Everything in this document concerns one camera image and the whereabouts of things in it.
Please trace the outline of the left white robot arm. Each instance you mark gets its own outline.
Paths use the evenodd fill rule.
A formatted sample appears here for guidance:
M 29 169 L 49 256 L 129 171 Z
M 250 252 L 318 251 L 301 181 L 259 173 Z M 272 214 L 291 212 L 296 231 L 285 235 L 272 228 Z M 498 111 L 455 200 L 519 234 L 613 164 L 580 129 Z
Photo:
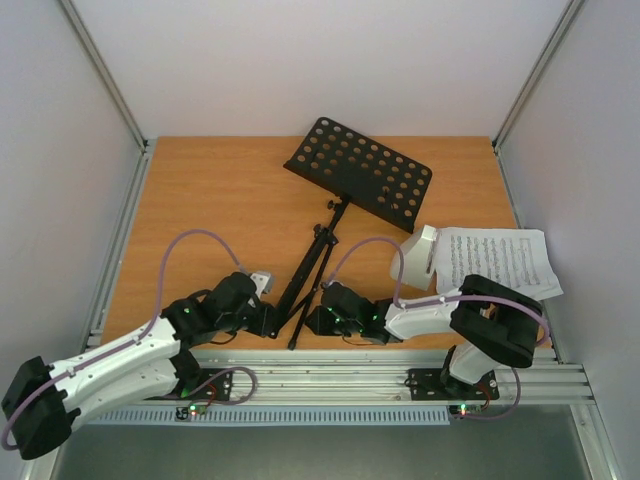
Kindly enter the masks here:
M 266 335 L 272 307 L 261 295 L 272 282 L 266 272 L 234 272 L 91 351 L 52 363 L 40 356 L 25 361 L 1 401 L 7 420 L 2 448 L 33 460 L 120 406 L 171 393 L 192 397 L 202 381 L 192 349 L 219 334 Z

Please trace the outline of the black tripod music stand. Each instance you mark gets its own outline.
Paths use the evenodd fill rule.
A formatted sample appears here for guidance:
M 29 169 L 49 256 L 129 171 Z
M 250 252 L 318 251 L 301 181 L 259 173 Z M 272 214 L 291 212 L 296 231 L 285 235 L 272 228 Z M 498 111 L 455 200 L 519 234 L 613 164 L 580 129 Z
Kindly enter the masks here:
M 429 167 L 328 117 L 318 118 L 284 168 L 339 198 L 328 225 L 314 238 L 275 307 L 276 338 L 298 312 L 307 314 L 332 251 L 335 229 L 353 204 L 411 233 L 432 179 Z

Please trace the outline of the sheet music page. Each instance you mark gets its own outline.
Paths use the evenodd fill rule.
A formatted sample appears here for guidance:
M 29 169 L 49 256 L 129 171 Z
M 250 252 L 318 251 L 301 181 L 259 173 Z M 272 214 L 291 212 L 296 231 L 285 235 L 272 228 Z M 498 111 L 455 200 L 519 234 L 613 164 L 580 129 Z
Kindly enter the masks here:
M 467 276 L 477 274 L 537 301 L 563 294 L 541 230 L 444 228 L 433 267 L 439 293 L 457 289 Z

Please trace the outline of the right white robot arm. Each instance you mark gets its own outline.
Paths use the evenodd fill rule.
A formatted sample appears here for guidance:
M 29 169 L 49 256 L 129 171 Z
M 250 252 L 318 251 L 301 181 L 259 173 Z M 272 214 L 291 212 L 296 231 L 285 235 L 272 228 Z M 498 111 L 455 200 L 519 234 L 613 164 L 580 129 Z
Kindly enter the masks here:
M 324 288 L 320 304 L 305 318 L 316 336 L 358 335 L 368 344 L 402 343 L 454 332 L 464 339 L 450 348 L 427 387 L 447 399 L 490 393 L 487 375 L 502 365 L 525 369 L 549 337 L 536 300 L 479 274 L 448 293 L 419 299 L 370 301 L 339 282 Z

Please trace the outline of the white metronome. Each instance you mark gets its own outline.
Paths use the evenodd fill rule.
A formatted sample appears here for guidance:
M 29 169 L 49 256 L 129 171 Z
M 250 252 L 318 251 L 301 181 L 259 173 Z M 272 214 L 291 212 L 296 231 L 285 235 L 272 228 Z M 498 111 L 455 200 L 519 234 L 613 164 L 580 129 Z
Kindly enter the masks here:
M 400 256 L 394 254 L 389 271 L 391 278 L 401 278 L 403 285 L 426 291 L 434 275 L 433 261 L 439 234 L 437 228 L 429 225 L 416 230 L 400 245 L 404 258 L 403 272 L 400 272 Z

